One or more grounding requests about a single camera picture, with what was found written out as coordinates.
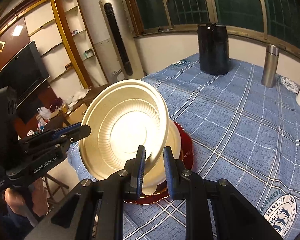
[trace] tall standing air conditioner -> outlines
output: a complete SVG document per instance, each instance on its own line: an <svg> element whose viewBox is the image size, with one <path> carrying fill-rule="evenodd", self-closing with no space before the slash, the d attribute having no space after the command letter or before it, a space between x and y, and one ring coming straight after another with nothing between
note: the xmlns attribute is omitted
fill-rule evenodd
<svg viewBox="0 0 300 240"><path fill-rule="evenodd" d="M141 79L144 72L122 0L100 0L103 17L125 79Z"/></svg>

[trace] wall light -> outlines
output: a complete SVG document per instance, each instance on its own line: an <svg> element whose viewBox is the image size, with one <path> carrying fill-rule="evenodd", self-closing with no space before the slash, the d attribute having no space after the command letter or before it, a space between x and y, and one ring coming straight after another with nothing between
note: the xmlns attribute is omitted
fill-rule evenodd
<svg viewBox="0 0 300 240"><path fill-rule="evenodd" d="M15 28L14 28L14 31L12 33L12 36L19 36L21 31L23 29L23 26L22 25L17 25Z"/></svg>

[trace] stack of bowls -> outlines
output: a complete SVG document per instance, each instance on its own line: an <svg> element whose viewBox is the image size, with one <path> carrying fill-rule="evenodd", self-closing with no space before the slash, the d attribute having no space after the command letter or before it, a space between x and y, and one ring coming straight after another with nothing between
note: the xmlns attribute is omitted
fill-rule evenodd
<svg viewBox="0 0 300 240"><path fill-rule="evenodd" d="M163 149L170 146L174 158L181 149L180 134L169 120L161 94L140 80L117 82L102 91L87 109L82 125L91 134L79 142L84 166L96 179L106 179L135 158L139 145L146 148L142 192L151 195L165 181Z"/></svg>

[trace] black monitor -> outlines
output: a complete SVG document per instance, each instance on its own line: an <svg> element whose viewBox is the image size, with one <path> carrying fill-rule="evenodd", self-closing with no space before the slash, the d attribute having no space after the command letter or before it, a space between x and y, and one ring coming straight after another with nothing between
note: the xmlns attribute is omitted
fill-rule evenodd
<svg viewBox="0 0 300 240"><path fill-rule="evenodd" d="M17 91L19 105L34 89L49 77L35 42L30 42L0 70L0 88Z"/></svg>

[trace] shelf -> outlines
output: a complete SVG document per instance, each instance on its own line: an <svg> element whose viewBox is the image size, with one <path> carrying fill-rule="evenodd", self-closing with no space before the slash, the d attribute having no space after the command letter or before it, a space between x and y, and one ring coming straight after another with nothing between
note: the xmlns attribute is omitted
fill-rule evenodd
<svg viewBox="0 0 300 240"><path fill-rule="evenodd" d="M49 25L51 25L52 23L54 23L56 20L52 19L46 23L44 23L43 25L41 25L38 29L36 29L35 31L31 32L29 34L29 37L31 37L32 35L36 34L39 30L44 29L45 27L48 27Z"/></svg>
<svg viewBox="0 0 300 240"><path fill-rule="evenodd" d="M65 71L63 71L60 75L58 75L57 77L55 77L54 79L52 79L51 81L48 81L49 84L57 81L60 77L62 77L64 74L66 74L67 72L69 72L70 70L74 69L73 66L69 67L68 69L66 69Z"/></svg>
<svg viewBox="0 0 300 240"><path fill-rule="evenodd" d="M83 32L85 32L85 30L86 30L86 29L83 29L82 31L79 31L77 34L75 34L75 35L72 35L72 37L74 37L74 36L76 36L76 35L78 35L78 34L80 34L80 33L83 33Z"/></svg>
<svg viewBox="0 0 300 240"><path fill-rule="evenodd" d="M79 8L78 5L77 5L77 6L74 6L74 7L72 7L71 9L65 11L65 14L66 14L66 13L69 13L69 12L75 10L75 9L78 9L78 8ZM56 21L55 19L52 19L52 20L46 22L45 24L41 25L38 29L36 29L35 31L31 32L31 33L29 34L29 37L31 37L32 35L36 34L39 30L44 29L45 27L48 27L49 25L51 25L51 24L54 23L55 21Z"/></svg>
<svg viewBox="0 0 300 240"><path fill-rule="evenodd" d="M65 11L65 13L71 12L71 11L73 11L73 10L77 9L77 8L79 8L79 6L78 6L78 5L76 5L76 6L72 7L71 9L69 9L69 10L67 10L67 11Z"/></svg>
<svg viewBox="0 0 300 240"><path fill-rule="evenodd" d="M88 57L88 58L85 58L84 60L82 60L82 62L86 61L86 60L89 59L89 58L94 57L95 55L96 55L96 54L94 54L94 55L92 55L92 56L90 56L90 57Z"/></svg>
<svg viewBox="0 0 300 240"><path fill-rule="evenodd" d="M43 53L41 55L41 57L44 57L45 55L47 55L49 52L53 51L54 49L56 49L57 47L59 47L61 44L63 44L63 42L58 43L57 45L54 45L51 49L49 49L48 51L46 51L45 53Z"/></svg>

